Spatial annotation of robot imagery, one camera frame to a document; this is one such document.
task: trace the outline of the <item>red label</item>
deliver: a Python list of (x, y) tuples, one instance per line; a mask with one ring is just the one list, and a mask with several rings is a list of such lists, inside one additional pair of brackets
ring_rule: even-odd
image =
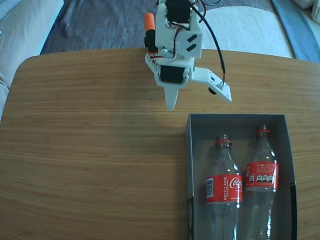
[(206, 203), (242, 202), (242, 176), (210, 176), (206, 179)]
[(258, 161), (246, 166), (245, 188), (278, 188), (279, 164)]

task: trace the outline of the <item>coca-cola bottle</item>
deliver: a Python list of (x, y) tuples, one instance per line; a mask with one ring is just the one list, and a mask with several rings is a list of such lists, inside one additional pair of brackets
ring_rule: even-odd
[(246, 166), (243, 221), (244, 240), (271, 240), (272, 212), (278, 187), (279, 165), (273, 151), (267, 125), (256, 131), (256, 149)]
[(209, 155), (206, 172), (206, 208), (210, 240), (237, 240), (242, 176), (227, 134), (217, 136), (215, 156)]

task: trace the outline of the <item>black hole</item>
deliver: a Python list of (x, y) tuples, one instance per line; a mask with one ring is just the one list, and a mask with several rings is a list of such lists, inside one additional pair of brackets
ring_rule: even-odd
[(191, 43), (193, 40), (195, 40), (197, 38), (197, 35), (193, 35), (188, 39), (188, 42)]
[(188, 51), (188, 52), (190, 52), (190, 51), (192, 51), (193, 49), (195, 49), (196, 48), (196, 44), (192, 44), (190, 47), (188, 47), (186, 50)]

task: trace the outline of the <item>cardboard box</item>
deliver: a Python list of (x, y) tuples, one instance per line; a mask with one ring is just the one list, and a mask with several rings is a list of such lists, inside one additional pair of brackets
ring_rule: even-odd
[(187, 156), (189, 240), (206, 240), (206, 198), (203, 172), (216, 136), (229, 134), (232, 151), (241, 167), (252, 154), (256, 127), (267, 124), (270, 142), (279, 163), (279, 187), (275, 194), (272, 240), (297, 239), (297, 198), (294, 163), (284, 115), (276, 114), (190, 114), (185, 128)]

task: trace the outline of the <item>wooden table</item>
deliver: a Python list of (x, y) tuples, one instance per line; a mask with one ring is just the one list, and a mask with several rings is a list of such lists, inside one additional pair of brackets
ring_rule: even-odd
[[(224, 52), (233, 103), (201, 85), (165, 107), (144, 49), (42, 55), (17, 71), (0, 125), (0, 239), (187, 239), (193, 113), (285, 113), (299, 239), (320, 234), (320, 65)], [(221, 75), (218, 55), (199, 67)]]

